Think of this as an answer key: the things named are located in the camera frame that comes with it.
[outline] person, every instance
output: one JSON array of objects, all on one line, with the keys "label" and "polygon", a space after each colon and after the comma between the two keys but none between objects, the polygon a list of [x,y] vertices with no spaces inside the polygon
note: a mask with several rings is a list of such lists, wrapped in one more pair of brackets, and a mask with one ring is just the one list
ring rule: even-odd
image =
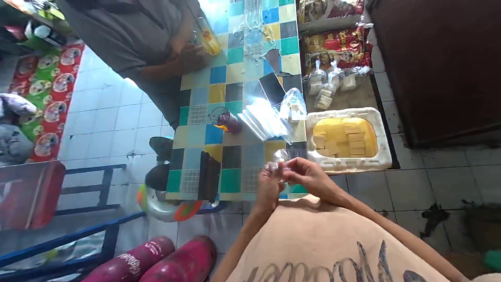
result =
[{"label": "person", "polygon": [[146,92],[174,129],[181,76],[206,65],[203,47],[188,42],[194,15],[203,15],[194,3],[190,10],[180,0],[57,0],[85,44]]},{"label": "person", "polygon": [[[282,179],[311,195],[278,202]],[[295,158],[260,173],[254,208],[211,281],[298,280],[469,281],[424,241],[339,188],[319,165]]]}]

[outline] tiled floor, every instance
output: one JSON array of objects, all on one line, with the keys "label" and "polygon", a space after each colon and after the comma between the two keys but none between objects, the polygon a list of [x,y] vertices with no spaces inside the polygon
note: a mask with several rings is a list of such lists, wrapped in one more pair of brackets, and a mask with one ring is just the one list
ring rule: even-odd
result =
[{"label": "tiled floor", "polygon": [[[461,224],[461,200],[476,203],[501,202],[501,150],[480,147],[445,150],[410,150],[404,146],[400,119],[393,101],[382,58],[377,47],[373,63],[379,92],[388,118],[400,170],[366,172],[331,177],[340,187],[370,207],[419,236],[426,219],[423,210],[438,203],[450,210],[425,241],[439,252],[470,251],[473,244]],[[86,49],[59,159],[71,168],[127,164],[126,173],[114,173],[110,203],[121,203],[126,211],[138,210],[136,193],[145,174],[155,166],[148,140],[156,135],[173,135],[172,128],[148,96],[121,79],[90,49]],[[65,187],[92,185],[100,177],[65,179]],[[61,197],[60,208],[78,202],[91,204],[96,195],[79,199]],[[117,251],[130,249],[156,235],[170,237],[179,247],[196,235],[208,235],[224,254],[246,220],[252,203],[234,202],[220,214],[197,215],[180,223],[153,218],[123,226]]]}]

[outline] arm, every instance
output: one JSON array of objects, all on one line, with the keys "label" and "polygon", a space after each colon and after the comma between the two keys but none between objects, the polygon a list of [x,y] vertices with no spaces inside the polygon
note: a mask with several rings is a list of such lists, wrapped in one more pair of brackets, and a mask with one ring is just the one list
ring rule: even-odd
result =
[{"label": "arm", "polygon": [[284,189],[284,185],[280,184],[283,170],[284,164],[279,164],[279,169],[275,173],[263,170],[259,174],[258,197],[255,207],[217,267],[212,276],[212,282],[224,282],[228,279],[238,264],[243,251],[277,208],[279,193]]},{"label": "arm", "polygon": [[289,182],[301,184],[308,192],[320,199],[347,208],[374,221],[451,282],[469,281],[450,262],[424,241],[379,215],[370,207],[339,188],[318,164],[302,158],[295,158],[287,162],[286,166],[292,169],[292,171],[284,172],[284,178]]}]

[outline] blue metal frame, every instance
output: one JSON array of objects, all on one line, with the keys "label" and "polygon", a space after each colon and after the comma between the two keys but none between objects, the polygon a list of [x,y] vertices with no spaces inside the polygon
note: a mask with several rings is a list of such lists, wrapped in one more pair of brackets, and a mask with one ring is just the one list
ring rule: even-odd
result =
[{"label": "blue metal frame", "polygon": [[44,276],[61,277],[64,275],[76,273],[80,269],[90,271],[98,265],[112,259],[115,254],[115,246],[118,238],[118,231],[120,224],[128,221],[146,216],[144,212],[138,212],[126,217],[109,221],[107,223],[99,224],[82,231],[66,235],[45,243],[38,244],[33,247],[26,248],[17,252],[0,256],[0,267],[10,265],[12,263],[21,261],[23,259],[32,257],[37,254],[52,250],[56,247],[68,244],[78,239],[87,237],[89,235],[106,231],[104,236],[103,247],[101,253],[89,256],[83,259],[77,259],[60,265],[39,266],[32,269],[20,270],[16,272],[6,273],[0,275],[0,281],[23,281],[28,279],[40,278]]}]

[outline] gray cloth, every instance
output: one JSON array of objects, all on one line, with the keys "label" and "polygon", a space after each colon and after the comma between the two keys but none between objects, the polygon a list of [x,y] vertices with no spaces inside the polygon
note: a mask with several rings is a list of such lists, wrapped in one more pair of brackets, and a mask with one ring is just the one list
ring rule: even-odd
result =
[{"label": "gray cloth", "polygon": [[66,0],[57,3],[85,44],[123,78],[132,79],[176,128],[180,77],[152,83],[142,77],[141,71],[144,66],[161,65],[168,58],[172,49],[169,40],[179,29],[181,10],[170,0],[140,0],[162,23],[162,29],[141,11],[127,14],[113,14],[104,9],[76,11]]}]

